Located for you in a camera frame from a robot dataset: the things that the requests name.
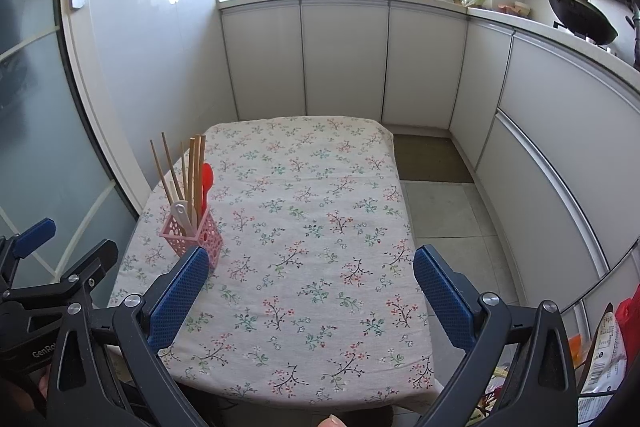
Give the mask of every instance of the wire basket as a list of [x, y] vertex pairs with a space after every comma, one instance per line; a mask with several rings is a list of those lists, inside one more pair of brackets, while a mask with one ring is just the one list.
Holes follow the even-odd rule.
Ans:
[[195, 237], [180, 235], [180, 226], [171, 214], [167, 217], [158, 235], [164, 237], [180, 257], [191, 247], [203, 247], [209, 255], [209, 266], [215, 268], [216, 264], [218, 264], [220, 249], [222, 248], [222, 236], [209, 212], [209, 207], [205, 211], [204, 218], [200, 222]]

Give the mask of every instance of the tablecloth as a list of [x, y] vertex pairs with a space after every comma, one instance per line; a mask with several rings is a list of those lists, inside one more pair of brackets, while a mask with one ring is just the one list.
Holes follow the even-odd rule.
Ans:
[[[370, 120], [296, 117], [218, 124], [206, 136], [224, 245], [160, 352], [170, 374], [272, 406], [424, 410], [442, 387], [391, 133]], [[167, 212], [158, 185], [112, 305], [177, 260], [158, 237]]]

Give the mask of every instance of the hand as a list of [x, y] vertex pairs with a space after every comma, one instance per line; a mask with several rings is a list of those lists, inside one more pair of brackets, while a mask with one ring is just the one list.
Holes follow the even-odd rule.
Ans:
[[342, 423], [342, 420], [340, 420], [340, 418], [332, 414], [326, 420], [322, 420], [318, 424], [318, 427], [347, 427], [347, 426], [344, 423]]

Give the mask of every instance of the blue textured pad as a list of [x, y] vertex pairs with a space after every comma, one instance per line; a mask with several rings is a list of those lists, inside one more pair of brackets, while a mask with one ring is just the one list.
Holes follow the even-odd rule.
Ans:
[[49, 217], [22, 232], [14, 243], [14, 257], [24, 259], [56, 235], [56, 224]]
[[414, 275], [451, 344], [467, 353], [471, 351], [476, 345], [473, 315], [424, 247], [415, 252]]
[[147, 342], [154, 353], [174, 341], [208, 276], [209, 256], [204, 248], [197, 248], [149, 317]]

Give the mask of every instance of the black wok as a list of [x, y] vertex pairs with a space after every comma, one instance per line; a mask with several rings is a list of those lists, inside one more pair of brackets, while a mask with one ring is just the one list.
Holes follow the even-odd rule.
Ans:
[[599, 46], [610, 44], [618, 36], [606, 15], [589, 0], [549, 0], [549, 4], [569, 31], [587, 36]]

